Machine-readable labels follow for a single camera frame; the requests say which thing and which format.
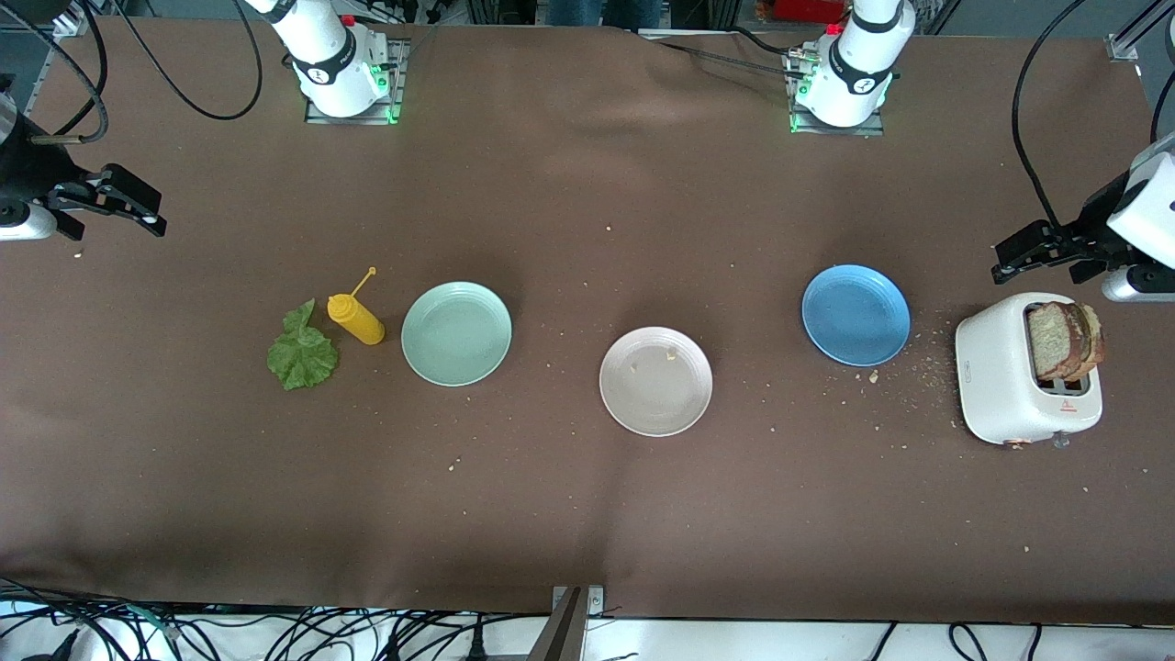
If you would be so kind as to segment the brown bread slice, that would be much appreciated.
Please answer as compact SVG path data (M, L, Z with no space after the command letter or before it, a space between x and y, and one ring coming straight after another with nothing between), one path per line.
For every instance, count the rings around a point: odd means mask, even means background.
M1079 382L1104 360L1104 333L1097 313L1090 305L1069 305L1070 357L1063 369L1063 382Z
M1077 382L1090 335L1083 309L1050 301L1025 315L1034 373L1039 382Z

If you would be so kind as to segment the green lettuce leaf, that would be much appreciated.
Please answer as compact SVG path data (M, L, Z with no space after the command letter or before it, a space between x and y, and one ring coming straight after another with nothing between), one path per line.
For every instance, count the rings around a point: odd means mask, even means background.
M340 351L325 333L310 325L316 301L294 308L282 319L282 333L267 351L267 367L286 392L325 382L340 365Z

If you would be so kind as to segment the yellow squeeze bottle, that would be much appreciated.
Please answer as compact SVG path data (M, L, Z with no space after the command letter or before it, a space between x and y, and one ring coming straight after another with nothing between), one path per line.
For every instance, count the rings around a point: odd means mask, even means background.
M361 279L350 294L335 294L328 297L327 313L343 328L348 333L368 346L378 344L387 337L385 323L383 323L371 310L358 301L358 294L364 288L365 282L377 274L377 269L369 267L365 269L364 279Z

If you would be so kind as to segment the blue plate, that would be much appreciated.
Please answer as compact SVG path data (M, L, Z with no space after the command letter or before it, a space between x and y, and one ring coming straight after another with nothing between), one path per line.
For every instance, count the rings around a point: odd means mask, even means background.
M877 269L847 263L822 269L800 304L804 330L822 355L852 367L894 359L912 331L905 294Z

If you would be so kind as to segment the mint green plate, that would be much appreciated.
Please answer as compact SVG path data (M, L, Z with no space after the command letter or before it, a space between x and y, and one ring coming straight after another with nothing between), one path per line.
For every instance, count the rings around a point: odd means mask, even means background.
M400 326L408 367L441 387L486 379L510 351L513 325L498 294L476 282L444 282L417 297Z

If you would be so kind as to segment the beige plate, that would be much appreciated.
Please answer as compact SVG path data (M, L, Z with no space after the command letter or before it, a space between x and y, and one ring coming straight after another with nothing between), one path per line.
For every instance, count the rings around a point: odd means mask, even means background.
M709 410L713 387L709 355L672 328L634 328L600 360L600 402L622 427L646 438L692 427Z

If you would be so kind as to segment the white toaster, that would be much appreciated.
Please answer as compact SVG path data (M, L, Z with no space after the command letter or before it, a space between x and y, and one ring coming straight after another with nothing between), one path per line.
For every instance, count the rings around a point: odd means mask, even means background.
M1070 304L1070 298L1015 294L958 323L958 396L967 429L982 441L1049 441L1090 430L1102 418L1096 369L1069 382L1041 380L1035 373L1029 313L1046 304Z

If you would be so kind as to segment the red box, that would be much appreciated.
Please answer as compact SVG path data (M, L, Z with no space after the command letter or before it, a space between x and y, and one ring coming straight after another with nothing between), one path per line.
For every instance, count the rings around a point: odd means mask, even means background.
M850 0L768 0L771 16L793 23L838 23Z

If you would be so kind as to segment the brown tablecloth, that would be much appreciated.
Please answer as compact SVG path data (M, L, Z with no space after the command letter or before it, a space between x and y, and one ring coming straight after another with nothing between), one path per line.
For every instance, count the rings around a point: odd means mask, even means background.
M306 124L257 26L258 104L217 122L101 23L110 130L74 148L156 187L169 227L83 214L0 244L0 576L204 603L624 616L1175 623L1175 306L1066 269L991 281L1040 214L1010 140L1029 40L922 38L881 137L788 130L783 83L625 32L417 29L400 124ZM894 359L803 325L822 269L907 298ZM350 294L387 328L336 325ZM513 338L486 379L408 367L417 297L476 282ZM956 326L1015 294L1086 304L1103 412L1049 441L967 429ZM282 319L340 351L267 367ZM622 427L600 360L634 328L709 355L676 436ZM867 380L878 371L877 384Z

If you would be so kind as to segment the person in blue jeans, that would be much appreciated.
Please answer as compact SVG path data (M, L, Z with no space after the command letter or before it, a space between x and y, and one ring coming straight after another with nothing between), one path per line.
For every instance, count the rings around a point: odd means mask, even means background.
M664 0L548 0L546 26L656 29Z

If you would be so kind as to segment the aluminium frame corner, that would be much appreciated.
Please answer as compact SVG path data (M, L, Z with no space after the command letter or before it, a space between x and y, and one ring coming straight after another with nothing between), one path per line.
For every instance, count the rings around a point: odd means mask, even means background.
M1137 16L1132 16L1115 33L1104 38L1113 62L1137 60L1142 38L1162 27L1164 49L1175 65L1175 0L1148 0Z

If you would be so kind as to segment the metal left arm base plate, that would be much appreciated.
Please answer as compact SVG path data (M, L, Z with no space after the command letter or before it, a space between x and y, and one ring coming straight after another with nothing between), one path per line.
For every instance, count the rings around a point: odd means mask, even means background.
M793 133L880 137L880 108L893 80L893 70L881 70L850 81L825 65L826 40L810 40L781 56L788 79L788 126Z

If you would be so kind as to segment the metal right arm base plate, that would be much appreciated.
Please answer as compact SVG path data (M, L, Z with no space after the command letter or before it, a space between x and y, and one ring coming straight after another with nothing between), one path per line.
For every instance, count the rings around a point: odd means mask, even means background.
M412 40L370 32L340 81L307 96L308 124L400 124Z

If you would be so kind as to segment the silver metal bracket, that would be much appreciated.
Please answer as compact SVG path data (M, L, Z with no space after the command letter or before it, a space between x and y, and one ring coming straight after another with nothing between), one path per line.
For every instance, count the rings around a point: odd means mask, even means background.
M569 591L569 586L555 586L553 587L553 602L551 602L551 611L558 607L562 601L562 596ZM605 589L600 585L583 586L585 594L585 608L588 608L588 618L600 618L605 612Z

